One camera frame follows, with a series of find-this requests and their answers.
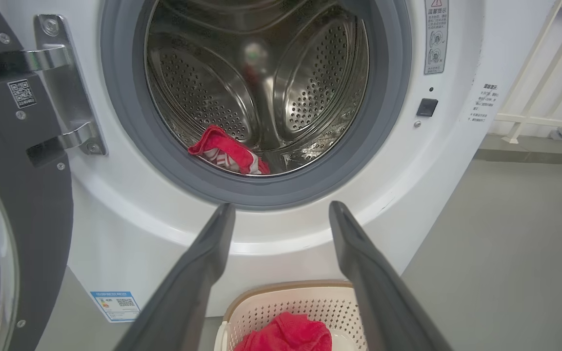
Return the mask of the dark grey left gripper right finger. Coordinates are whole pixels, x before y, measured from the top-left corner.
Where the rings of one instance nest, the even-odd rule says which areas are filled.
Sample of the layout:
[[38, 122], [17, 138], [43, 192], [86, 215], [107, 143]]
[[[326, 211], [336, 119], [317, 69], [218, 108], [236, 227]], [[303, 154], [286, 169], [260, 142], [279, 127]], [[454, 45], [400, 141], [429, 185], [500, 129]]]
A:
[[371, 351], [450, 351], [399, 274], [375, 247], [343, 202], [329, 206], [335, 252], [352, 282]]

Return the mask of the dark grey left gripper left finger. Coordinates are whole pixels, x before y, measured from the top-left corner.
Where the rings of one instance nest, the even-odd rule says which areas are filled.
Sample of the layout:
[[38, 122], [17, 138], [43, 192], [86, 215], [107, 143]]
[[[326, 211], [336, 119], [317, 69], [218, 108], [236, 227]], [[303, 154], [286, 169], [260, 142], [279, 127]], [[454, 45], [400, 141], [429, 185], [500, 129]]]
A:
[[170, 269], [117, 351], [196, 351], [213, 285], [227, 266], [236, 220], [234, 204], [217, 207]]

